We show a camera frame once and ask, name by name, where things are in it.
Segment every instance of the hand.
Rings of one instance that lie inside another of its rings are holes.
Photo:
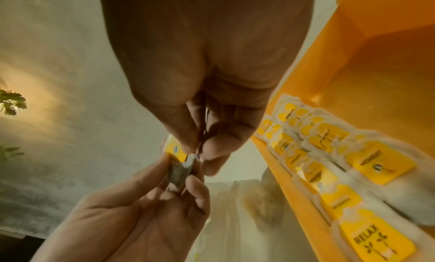
[[[258,127],[304,41],[313,1],[101,3],[134,97],[187,153],[203,142],[202,168],[214,175]]]
[[[208,189],[165,191],[167,154],[131,179],[82,199],[32,262],[183,262],[209,216]]]

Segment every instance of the person's right hand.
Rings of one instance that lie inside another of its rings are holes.
[[[187,153],[203,142],[202,169],[214,175],[258,127],[304,41],[313,1],[101,3],[134,97]]]

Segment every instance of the orange box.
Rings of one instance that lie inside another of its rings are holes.
[[[360,129],[435,157],[435,0],[338,0],[322,32],[270,101],[301,98]],[[254,139],[320,262],[347,261],[320,214]]]

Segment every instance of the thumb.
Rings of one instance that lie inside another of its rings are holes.
[[[130,179],[88,195],[81,201],[81,205],[104,208],[129,205],[157,187],[170,167],[170,156],[164,153],[159,161]]]
[[[163,123],[166,130],[180,141],[186,154],[195,153],[199,146],[199,130],[186,104],[180,106],[157,105],[145,100],[132,90],[135,99]]]

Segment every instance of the person's left hand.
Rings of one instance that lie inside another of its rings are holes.
[[[32,262],[182,262],[210,213],[194,175],[182,194],[165,190],[170,158],[83,198]]]

